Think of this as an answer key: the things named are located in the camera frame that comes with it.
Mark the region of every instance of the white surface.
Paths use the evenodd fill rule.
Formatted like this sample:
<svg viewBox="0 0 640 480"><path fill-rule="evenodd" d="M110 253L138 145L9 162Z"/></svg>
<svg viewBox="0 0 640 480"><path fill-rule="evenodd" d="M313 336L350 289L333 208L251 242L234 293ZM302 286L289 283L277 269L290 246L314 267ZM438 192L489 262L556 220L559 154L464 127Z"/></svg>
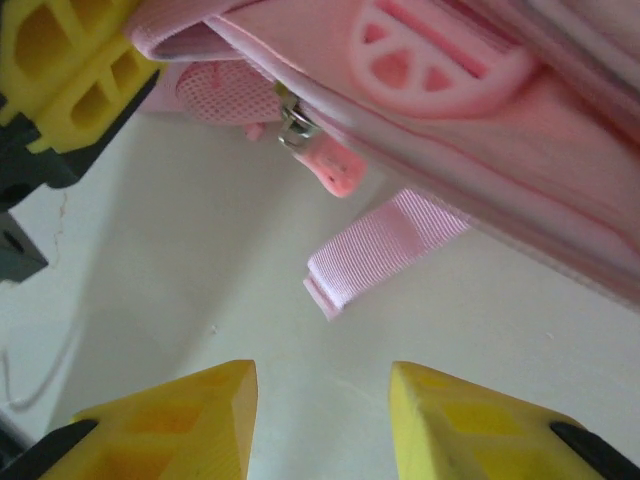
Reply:
<svg viewBox="0 0 640 480"><path fill-rule="evenodd" d="M374 172L337 200L275 142L135 119L66 200L42 191L14 212L53 265L0 289L2 338L43 322L81 336L43 398L4 413L37 438L80 408L253 358L251 480L394 478L388 374L413 360L575 416L640 463L640 318L479 233L326 323L306 260L380 185ZM63 337L36 335L12 362L14 395Z"/></svg>

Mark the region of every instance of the white cable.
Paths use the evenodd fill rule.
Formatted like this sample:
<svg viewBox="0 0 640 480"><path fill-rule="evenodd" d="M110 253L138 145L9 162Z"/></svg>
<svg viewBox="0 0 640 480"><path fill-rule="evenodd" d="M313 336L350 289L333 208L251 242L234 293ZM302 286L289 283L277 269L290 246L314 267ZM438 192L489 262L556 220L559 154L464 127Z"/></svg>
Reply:
<svg viewBox="0 0 640 480"><path fill-rule="evenodd" d="M58 373L58 370L62 366L62 363L64 362L64 359L71 347L71 344L73 343L73 340L75 339L77 332L79 331L79 329L75 328L75 326L76 326L76 322L72 323L71 326L69 327L69 332L65 337L65 341L62 347L60 348L60 350L58 350L58 353L56 354L56 357L53 360L53 363L49 368L49 371L44 377L44 380L42 380L42 382L40 383L40 385L38 385L35 391L27 397L13 398L13 394L11 392L11 379L10 379L11 369L9 368L9 364L10 364L9 350L7 349L7 347L2 347L0 349L0 361L2 362L2 365L3 365L2 370L3 370L3 377L4 377L4 390L7 395L7 402L5 403L6 406L8 406L11 410L15 412L22 412L30 409L38 400L40 400L42 395L47 391L47 389L51 385L51 382L53 381L53 379L56 377L56 373Z"/></svg>

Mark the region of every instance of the zipper pull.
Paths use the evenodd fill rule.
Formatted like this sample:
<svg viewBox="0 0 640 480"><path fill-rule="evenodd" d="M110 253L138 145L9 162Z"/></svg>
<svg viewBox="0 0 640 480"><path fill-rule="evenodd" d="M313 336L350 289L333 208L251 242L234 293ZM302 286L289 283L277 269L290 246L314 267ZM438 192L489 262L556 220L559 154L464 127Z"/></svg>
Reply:
<svg viewBox="0 0 640 480"><path fill-rule="evenodd" d="M282 99L284 124L278 139L293 156L336 197L353 193L365 176L366 162L322 131L300 106L300 99L281 83L275 92Z"/></svg>

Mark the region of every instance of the pink fabric loop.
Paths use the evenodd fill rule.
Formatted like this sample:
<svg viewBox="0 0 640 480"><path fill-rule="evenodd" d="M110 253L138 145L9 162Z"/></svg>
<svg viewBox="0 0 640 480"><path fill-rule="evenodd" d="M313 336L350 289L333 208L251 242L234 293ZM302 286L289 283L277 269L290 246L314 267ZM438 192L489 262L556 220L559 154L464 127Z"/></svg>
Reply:
<svg viewBox="0 0 640 480"><path fill-rule="evenodd" d="M125 35L154 60L197 61L240 58L202 21L250 0L146 0L129 18Z"/></svg>
<svg viewBox="0 0 640 480"><path fill-rule="evenodd" d="M304 285L332 320L357 296L468 228L427 198L402 190L318 250Z"/></svg>

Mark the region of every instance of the pink strap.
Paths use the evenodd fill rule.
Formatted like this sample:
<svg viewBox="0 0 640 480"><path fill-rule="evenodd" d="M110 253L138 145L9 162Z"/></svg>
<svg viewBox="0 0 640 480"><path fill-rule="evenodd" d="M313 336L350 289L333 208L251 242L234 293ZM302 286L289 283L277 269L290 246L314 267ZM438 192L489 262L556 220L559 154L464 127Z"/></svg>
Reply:
<svg viewBox="0 0 640 480"><path fill-rule="evenodd" d="M468 228L427 198L402 190L313 254L304 285L332 320L358 295Z"/></svg>

